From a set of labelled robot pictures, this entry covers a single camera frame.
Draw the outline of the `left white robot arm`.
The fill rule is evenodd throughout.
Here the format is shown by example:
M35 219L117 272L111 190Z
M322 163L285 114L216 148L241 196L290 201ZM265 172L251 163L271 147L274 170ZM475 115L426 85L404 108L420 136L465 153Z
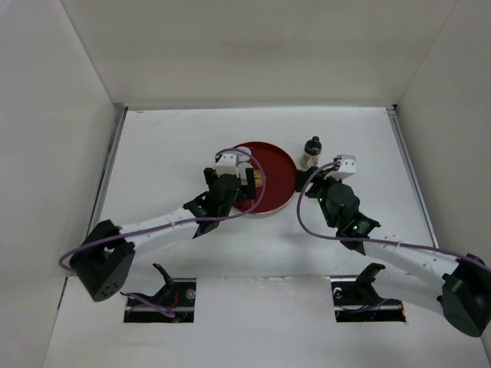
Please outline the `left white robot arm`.
M145 222L115 225L98 223L84 242L70 253L69 265L95 302L105 301L123 286L133 260L174 242L192 240L232 219L233 205L256 198L254 169L219 175L204 170L209 190L176 211Z

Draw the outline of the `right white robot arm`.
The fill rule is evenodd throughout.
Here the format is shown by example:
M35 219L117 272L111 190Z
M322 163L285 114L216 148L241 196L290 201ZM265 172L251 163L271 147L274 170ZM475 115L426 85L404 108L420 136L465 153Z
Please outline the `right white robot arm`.
M298 171L299 198L316 199L332 240L374 259L357 277L358 298L374 306L398 299L442 316L459 332L481 337L490 323L490 267L472 254L460 255L409 244L386 232L364 215L360 199L342 180L348 172L340 163Z

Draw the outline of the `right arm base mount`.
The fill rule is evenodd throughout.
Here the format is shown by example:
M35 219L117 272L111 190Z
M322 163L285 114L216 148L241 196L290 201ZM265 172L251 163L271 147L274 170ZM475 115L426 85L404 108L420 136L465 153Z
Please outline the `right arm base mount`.
M406 322L402 302L381 298L372 285L384 269L382 264L371 263L359 275L331 278L338 323Z

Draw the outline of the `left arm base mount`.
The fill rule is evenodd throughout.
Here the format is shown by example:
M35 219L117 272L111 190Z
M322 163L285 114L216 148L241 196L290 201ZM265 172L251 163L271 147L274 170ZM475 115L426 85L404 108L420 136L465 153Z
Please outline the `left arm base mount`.
M162 287L154 295L120 293L127 298L124 323L193 323L197 280L195 278L172 278L160 264L154 263L153 267L163 278Z

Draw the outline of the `silver-lid shaker blue label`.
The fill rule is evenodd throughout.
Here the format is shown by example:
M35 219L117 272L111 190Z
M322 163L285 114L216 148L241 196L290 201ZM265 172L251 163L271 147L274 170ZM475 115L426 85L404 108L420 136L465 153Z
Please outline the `silver-lid shaker blue label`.
M240 163L238 166L239 179L242 186L254 187L255 177L254 168L250 163Z

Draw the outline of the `brown spice bottle black cap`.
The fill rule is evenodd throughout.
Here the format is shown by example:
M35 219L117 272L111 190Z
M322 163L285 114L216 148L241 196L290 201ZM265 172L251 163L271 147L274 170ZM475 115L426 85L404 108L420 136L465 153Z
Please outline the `brown spice bottle black cap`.
M318 136L313 136L308 140L303 149L303 154L300 159L300 166L303 169L317 166L322 151L322 144Z

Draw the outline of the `round red lacquer tray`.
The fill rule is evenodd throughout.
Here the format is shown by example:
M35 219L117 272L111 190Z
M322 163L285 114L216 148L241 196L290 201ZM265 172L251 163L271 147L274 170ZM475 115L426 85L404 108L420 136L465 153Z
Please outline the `round red lacquer tray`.
M259 196L266 183L265 194L261 202L251 211L255 215L273 213L292 199L295 193L296 165L293 159L282 148L266 142L246 142L236 146L237 149L249 152L262 166L260 172L256 162L251 162L249 157L245 159L254 169L256 194Z

